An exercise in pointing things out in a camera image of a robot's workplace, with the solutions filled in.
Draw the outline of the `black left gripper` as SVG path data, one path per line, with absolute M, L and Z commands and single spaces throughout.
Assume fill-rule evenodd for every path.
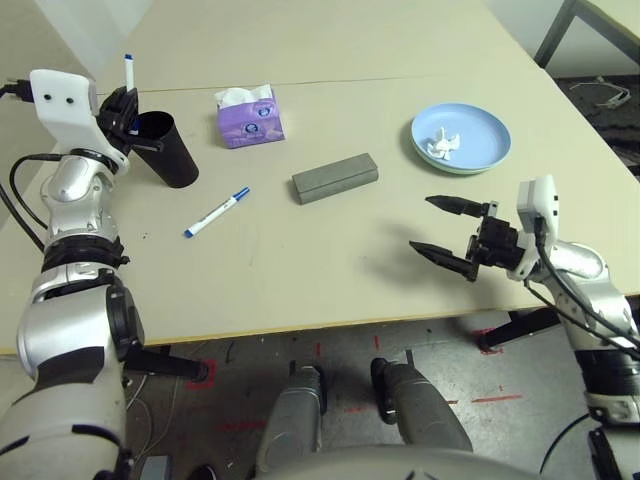
M 138 92 L 136 88 L 116 88 L 102 103 L 102 112 L 97 123 L 111 146 L 130 146 L 134 151 L 162 152 L 161 141 L 136 142 L 133 129 L 138 114 Z

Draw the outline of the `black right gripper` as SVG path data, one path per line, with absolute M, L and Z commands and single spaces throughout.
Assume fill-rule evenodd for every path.
M 448 213 L 482 218 L 477 232 L 470 237 L 466 259 L 454 256 L 443 247 L 410 241 L 409 245 L 427 260 L 462 275 L 470 282 L 477 279 L 477 264 L 497 266 L 507 271 L 513 271 L 520 264 L 523 249 L 518 246 L 518 230 L 496 217 L 497 203 L 478 203 L 446 195 L 428 196 L 425 201 Z

